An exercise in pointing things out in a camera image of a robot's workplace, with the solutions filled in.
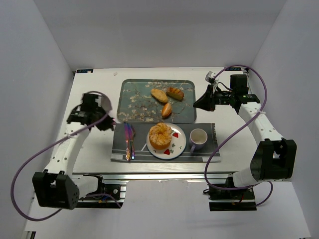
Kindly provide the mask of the steel cake server wooden handle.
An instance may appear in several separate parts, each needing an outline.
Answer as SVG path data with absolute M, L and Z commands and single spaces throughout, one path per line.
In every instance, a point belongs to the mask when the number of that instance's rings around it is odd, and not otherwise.
M 101 96 L 100 106 L 103 108 L 105 112 L 109 112 L 112 110 L 112 104 L 110 99 L 107 96 Z

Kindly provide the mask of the blossom pattern grey tray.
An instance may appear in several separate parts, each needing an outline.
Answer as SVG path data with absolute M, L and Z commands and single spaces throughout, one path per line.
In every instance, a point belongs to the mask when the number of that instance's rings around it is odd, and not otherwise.
M 152 89 L 166 91 L 168 87 L 178 88 L 184 93 L 182 100 L 168 97 L 172 113 L 167 117 L 161 116 L 164 104 L 151 95 Z M 169 122 L 194 123 L 196 121 L 195 86 L 189 80 L 151 80 L 126 79 L 122 83 L 117 108 L 117 119 L 120 122 Z

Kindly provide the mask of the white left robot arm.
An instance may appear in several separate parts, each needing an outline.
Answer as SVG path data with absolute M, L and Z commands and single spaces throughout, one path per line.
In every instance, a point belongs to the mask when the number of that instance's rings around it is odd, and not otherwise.
M 102 176 L 73 175 L 78 154 L 91 129 L 114 129 L 114 119 L 109 116 L 111 101 L 102 93 L 91 91 L 82 95 L 68 116 L 65 139 L 42 172 L 35 172 L 32 183 L 41 207 L 74 209 L 80 199 L 105 192 Z

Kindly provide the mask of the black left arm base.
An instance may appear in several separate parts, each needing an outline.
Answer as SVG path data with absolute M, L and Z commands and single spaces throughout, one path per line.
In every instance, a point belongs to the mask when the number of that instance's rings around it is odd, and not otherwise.
M 119 209 L 125 199 L 126 185 L 102 175 L 84 174 L 72 176 L 79 189 L 77 208 Z

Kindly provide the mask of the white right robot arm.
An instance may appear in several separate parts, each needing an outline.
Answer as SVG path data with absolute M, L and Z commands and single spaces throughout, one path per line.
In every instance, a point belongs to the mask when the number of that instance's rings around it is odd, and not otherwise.
M 290 179 L 297 145 L 294 140 L 285 139 L 273 127 L 262 111 L 259 98 L 249 93 L 247 76 L 231 75 L 230 87 L 225 91 L 218 87 L 213 72 L 208 72 L 205 79 L 209 85 L 193 104 L 194 108 L 212 112 L 216 105 L 230 105 L 244 120 L 257 145 L 250 165 L 227 177 L 226 190 L 246 189 L 263 181 Z

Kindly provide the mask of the round orange sponge cake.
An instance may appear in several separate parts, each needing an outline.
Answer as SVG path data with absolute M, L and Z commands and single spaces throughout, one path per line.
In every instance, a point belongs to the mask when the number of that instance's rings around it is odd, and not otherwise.
M 149 141 L 156 150 L 164 150 L 169 147 L 172 140 L 172 129 L 165 123 L 157 123 L 149 131 Z

